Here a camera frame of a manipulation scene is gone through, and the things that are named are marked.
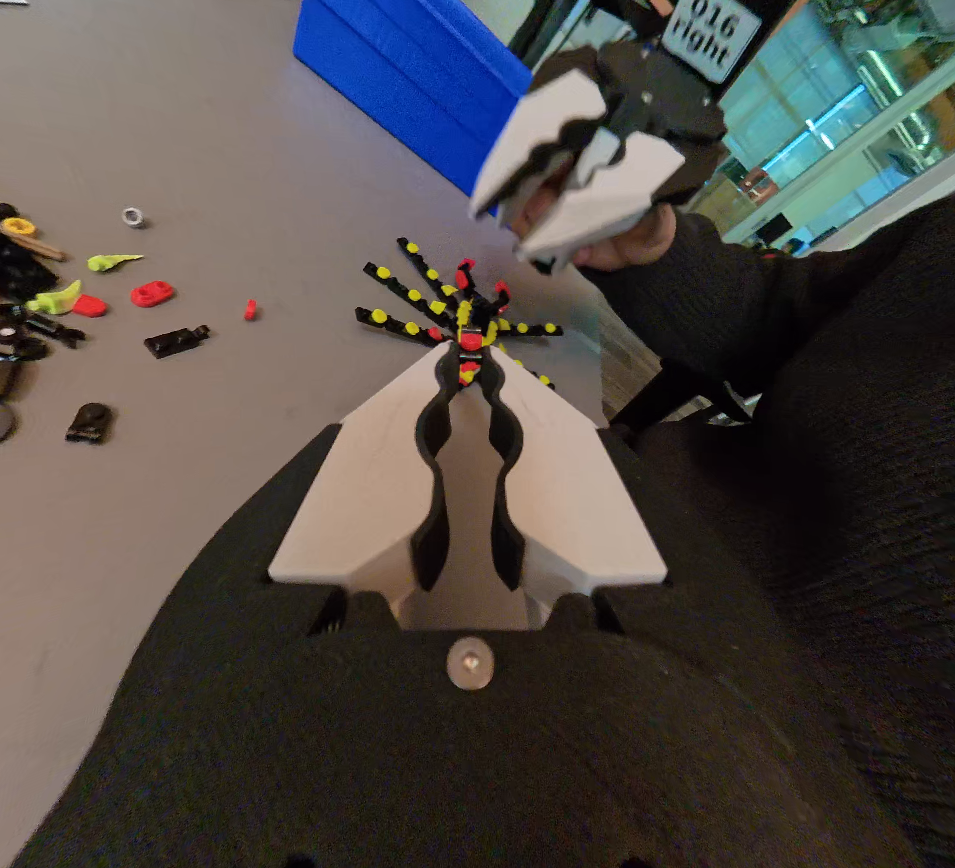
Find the pile of loose lego pieces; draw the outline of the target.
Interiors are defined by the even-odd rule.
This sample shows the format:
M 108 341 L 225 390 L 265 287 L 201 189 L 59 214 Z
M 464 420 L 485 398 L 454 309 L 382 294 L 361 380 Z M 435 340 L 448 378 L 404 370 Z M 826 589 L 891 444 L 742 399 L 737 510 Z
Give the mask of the pile of loose lego pieces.
M 78 349 L 87 334 L 59 322 L 44 306 L 44 295 L 58 284 L 44 260 L 63 261 L 65 254 L 35 239 L 29 218 L 8 202 L 1 203 L 1 440 L 17 428 L 9 403 L 24 367 L 44 360 L 52 342 Z

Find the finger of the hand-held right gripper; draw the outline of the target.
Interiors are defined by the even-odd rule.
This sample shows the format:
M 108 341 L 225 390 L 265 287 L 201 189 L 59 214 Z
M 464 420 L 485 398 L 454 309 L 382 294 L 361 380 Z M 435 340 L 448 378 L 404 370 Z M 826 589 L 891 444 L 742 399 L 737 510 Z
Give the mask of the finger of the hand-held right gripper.
M 572 70 L 519 100 L 478 173 L 469 216 L 516 217 L 544 182 L 589 143 L 606 115 L 596 81 Z
M 570 185 L 530 235 L 516 247 L 522 262 L 546 273 L 563 269 L 583 247 L 611 238 L 632 226 L 651 207 L 658 188 L 685 163 L 685 156 L 664 139 L 633 133 L 616 163 L 598 164 L 587 150 Z

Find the person's right forearm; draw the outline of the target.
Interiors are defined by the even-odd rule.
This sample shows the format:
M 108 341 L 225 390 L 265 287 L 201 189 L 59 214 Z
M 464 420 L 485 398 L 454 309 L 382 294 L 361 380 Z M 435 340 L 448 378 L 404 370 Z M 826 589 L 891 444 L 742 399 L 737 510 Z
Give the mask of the person's right forearm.
M 707 219 L 676 213 L 655 263 L 578 269 L 663 361 L 742 396 L 763 392 L 827 316 L 811 265 L 726 244 Z

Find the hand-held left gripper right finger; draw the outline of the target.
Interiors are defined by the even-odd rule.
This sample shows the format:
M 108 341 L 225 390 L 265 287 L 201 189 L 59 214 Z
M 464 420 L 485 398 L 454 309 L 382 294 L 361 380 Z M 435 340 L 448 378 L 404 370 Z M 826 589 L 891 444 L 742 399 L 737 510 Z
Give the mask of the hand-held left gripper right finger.
M 660 585 L 668 576 L 598 426 L 499 349 L 480 365 L 491 408 L 492 556 L 504 584 L 543 628 L 566 595 Z

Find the blue plastic bin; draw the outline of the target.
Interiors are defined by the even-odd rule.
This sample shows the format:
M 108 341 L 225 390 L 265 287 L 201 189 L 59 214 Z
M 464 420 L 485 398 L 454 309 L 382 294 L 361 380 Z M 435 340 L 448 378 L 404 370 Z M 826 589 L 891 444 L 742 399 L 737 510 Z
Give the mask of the blue plastic bin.
M 292 51 L 466 195 L 532 78 L 460 0 L 302 0 Z

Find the black yellow lego spider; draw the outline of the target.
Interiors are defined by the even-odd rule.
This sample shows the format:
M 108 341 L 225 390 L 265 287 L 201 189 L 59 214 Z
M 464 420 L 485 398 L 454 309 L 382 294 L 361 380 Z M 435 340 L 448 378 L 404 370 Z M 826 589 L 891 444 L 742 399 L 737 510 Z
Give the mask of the black yellow lego spider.
M 421 278 L 424 290 L 406 287 L 385 265 L 367 262 L 363 272 L 425 317 L 427 323 L 404 321 L 383 308 L 363 306 L 355 308 L 355 319 L 365 328 L 426 349 L 454 346 L 459 359 L 460 389 L 471 386 L 481 376 L 487 351 L 496 349 L 505 353 L 502 339 L 552 340 L 566 335 L 565 329 L 554 322 L 528 323 L 510 319 L 507 313 L 511 306 L 511 289 L 504 280 L 498 280 L 491 297 L 482 294 L 474 278 L 475 260 L 462 260 L 453 281 L 448 283 L 427 261 L 415 242 L 398 238 L 396 244 Z

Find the person's right hand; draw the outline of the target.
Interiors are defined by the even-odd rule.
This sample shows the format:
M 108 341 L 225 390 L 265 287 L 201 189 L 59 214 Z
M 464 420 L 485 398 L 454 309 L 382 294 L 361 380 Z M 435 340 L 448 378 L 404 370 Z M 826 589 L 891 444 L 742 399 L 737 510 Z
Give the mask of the person's right hand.
M 552 210 L 566 181 L 555 175 L 531 194 L 509 222 L 519 240 L 530 235 Z M 579 269 L 613 272 L 630 266 L 651 265 L 666 253 L 676 233 L 677 213 L 669 202 L 655 205 L 627 230 L 581 247 L 571 260 Z

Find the black round-top lego piece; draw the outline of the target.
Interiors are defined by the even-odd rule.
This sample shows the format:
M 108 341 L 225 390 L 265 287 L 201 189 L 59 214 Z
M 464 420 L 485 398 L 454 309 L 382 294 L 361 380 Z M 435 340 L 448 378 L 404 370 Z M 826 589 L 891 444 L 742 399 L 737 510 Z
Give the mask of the black round-top lego piece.
M 78 408 L 64 439 L 68 443 L 101 445 L 109 438 L 113 421 L 113 408 L 101 402 L 88 402 Z

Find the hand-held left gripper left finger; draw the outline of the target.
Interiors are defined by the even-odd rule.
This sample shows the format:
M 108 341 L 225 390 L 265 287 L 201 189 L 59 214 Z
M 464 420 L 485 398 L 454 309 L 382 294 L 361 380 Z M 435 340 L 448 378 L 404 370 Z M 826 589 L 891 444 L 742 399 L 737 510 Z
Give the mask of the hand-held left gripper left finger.
M 436 456 L 459 386 L 460 352 L 446 342 L 330 428 L 328 454 L 269 564 L 273 581 L 376 592 L 394 613 L 436 586 L 450 545 Z

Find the black lego clip plate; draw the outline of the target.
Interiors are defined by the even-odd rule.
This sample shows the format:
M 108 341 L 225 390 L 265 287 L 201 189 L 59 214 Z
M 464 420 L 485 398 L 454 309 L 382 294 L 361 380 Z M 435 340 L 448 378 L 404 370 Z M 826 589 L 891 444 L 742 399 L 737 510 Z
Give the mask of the black lego clip plate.
M 208 325 L 198 325 L 146 338 L 143 345 L 155 359 L 164 360 L 201 347 L 210 336 L 211 329 Z

